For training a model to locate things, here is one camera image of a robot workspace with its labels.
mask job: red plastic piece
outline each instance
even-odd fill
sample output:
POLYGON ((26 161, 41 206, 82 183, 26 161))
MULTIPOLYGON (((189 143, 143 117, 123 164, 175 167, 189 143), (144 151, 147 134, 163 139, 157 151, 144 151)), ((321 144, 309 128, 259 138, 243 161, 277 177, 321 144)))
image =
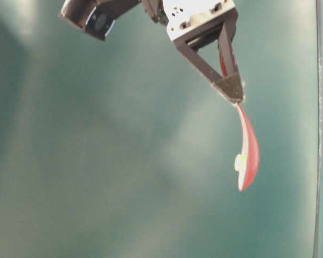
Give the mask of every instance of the red plastic piece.
POLYGON ((254 129, 240 104, 237 104, 237 110, 240 115, 243 132, 242 154, 247 155, 245 173, 240 173, 240 178, 238 179, 238 189, 239 191, 244 191, 254 181, 258 172, 259 146, 254 129))

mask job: green backdrop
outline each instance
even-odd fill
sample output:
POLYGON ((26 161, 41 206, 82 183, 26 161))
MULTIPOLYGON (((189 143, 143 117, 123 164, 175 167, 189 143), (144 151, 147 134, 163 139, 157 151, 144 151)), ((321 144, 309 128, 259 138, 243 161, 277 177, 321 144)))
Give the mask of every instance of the green backdrop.
POLYGON ((261 151, 243 193, 237 112, 141 6, 102 43, 62 1, 0 1, 0 257, 312 257, 315 1, 235 2, 261 151))

